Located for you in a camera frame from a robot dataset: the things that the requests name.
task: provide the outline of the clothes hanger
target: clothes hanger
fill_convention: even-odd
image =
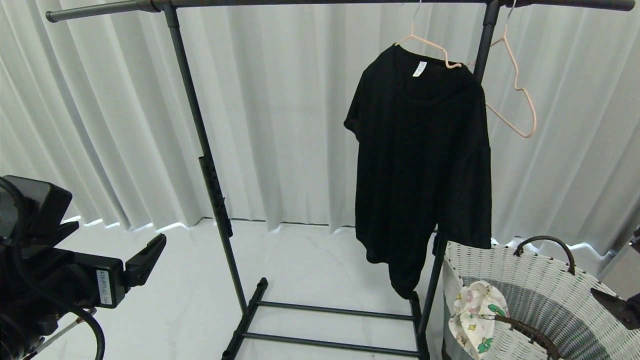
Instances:
[[[510,123],[507,119],[505,119],[493,106],[486,104],[486,107],[489,108],[498,118],[500,118],[507,126],[509,126],[513,131],[518,133],[518,135],[523,138],[530,138],[533,134],[536,133],[536,127],[538,126],[538,116],[536,115],[536,107],[533,105],[533,100],[531,100],[531,96],[529,96],[529,92],[525,88],[518,87],[518,77],[520,75],[520,69],[518,68],[518,63],[516,62],[516,58],[513,56],[513,51],[511,50],[511,46],[509,45],[509,40],[507,40],[507,29],[509,26],[509,17],[511,16],[511,12],[516,7],[516,0],[513,0],[513,4],[511,5],[511,10],[509,10],[509,14],[507,15],[507,21],[504,24],[504,32],[502,33],[502,37],[498,40],[491,43],[489,47],[494,46],[500,42],[504,42],[504,47],[507,48],[507,53],[509,54],[509,58],[511,59],[511,63],[513,64],[513,68],[516,70],[516,78],[513,80],[513,88],[516,91],[521,91],[524,96],[527,98],[527,102],[529,103],[529,108],[531,109],[531,115],[533,116],[533,125],[531,126],[531,131],[529,134],[523,133],[517,127],[515,127],[512,123]]]
[[[406,37],[406,38],[404,38],[404,39],[402,39],[402,40],[400,40],[398,42],[396,42],[396,46],[400,45],[401,43],[403,43],[403,42],[405,42],[405,41],[407,41],[409,39],[416,39],[416,40],[419,40],[421,42],[424,42],[427,45],[433,46],[438,50],[441,50],[444,53],[444,64],[447,67],[447,69],[454,69],[456,67],[461,67],[462,64],[456,63],[456,64],[451,65],[449,63],[449,55],[447,54],[447,51],[444,49],[444,47],[442,47],[442,46],[440,46],[440,45],[438,45],[436,43],[430,42],[429,40],[426,40],[426,39],[423,39],[421,37],[418,37],[417,35],[413,34],[413,25],[415,24],[415,16],[418,14],[418,10],[420,10],[420,6],[422,6],[422,0],[420,0],[420,3],[418,4],[418,8],[415,9],[415,13],[413,13],[413,20],[411,21],[411,35],[409,35],[408,37]]]

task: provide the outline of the shirt sleeve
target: shirt sleeve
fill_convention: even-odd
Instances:
[[[360,137],[361,137],[360,130],[362,128],[362,125],[361,125],[362,112],[360,108],[362,107],[363,101],[364,101],[364,74],[362,74],[362,77],[358,82],[356,93],[353,96],[353,100],[351,101],[351,106],[349,107],[349,112],[347,113],[347,118],[344,121],[344,127],[349,129],[356,136],[356,139],[358,141],[360,141]]]
[[[438,233],[442,240],[490,249],[491,149],[483,97],[480,101],[442,186]]]

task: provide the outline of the rack top rod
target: rack top rod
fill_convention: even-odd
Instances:
[[[51,22],[78,19],[96,15],[132,11],[160,12],[166,5],[175,8],[193,8],[200,6],[239,6],[239,5],[293,5],[293,4],[381,4],[381,3],[417,3],[419,0],[126,0],[117,3],[98,4],[47,12]],[[423,3],[487,3],[488,0],[423,0]],[[511,6],[511,0],[500,0],[501,5]],[[630,11],[636,5],[635,0],[518,0],[516,6],[532,4],[573,6],[605,10]]]

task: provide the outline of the t-shirt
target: t-shirt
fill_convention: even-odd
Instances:
[[[363,72],[344,126],[358,145],[356,237],[408,299],[436,225],[441,240],[491,248],[484,92],[466,66],[392,45]]]

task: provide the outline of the floor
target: floor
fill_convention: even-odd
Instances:
[[[212,220],[203,220],[191,229],[179,226],[163,231],[168,243],[146,285],[133,288],[116,309],[99,309],[96,318],[106,335],[105,360],[220,358],[240,320],[240,309],[214,226]],[[232,244],[246,298],[252,296],[260,278],[267,277],[264,300],[410,314],[408,301],[391,288],[386,265],[366,262],[354,229],[331,234],[323,226],[283,224],[267,232],[265,223],[243,221],[234,222],[233,229]],[[151,227],[123,232],[117,226],[81,226],[60,247],[126,261],[155,235]],[[421,301],[432,260],[430,256],[418,286]],[[442,298],[436,297],[427,336],[434,360],[440,353],[442,314],[437,309],[441,308]],[[415,350],[411,323],[397,320],[259,309],[250,330]],[[82,325],[36,359],[91,360],[94,354],[93,334]],[[245,340],[236,359],[407,358]]]

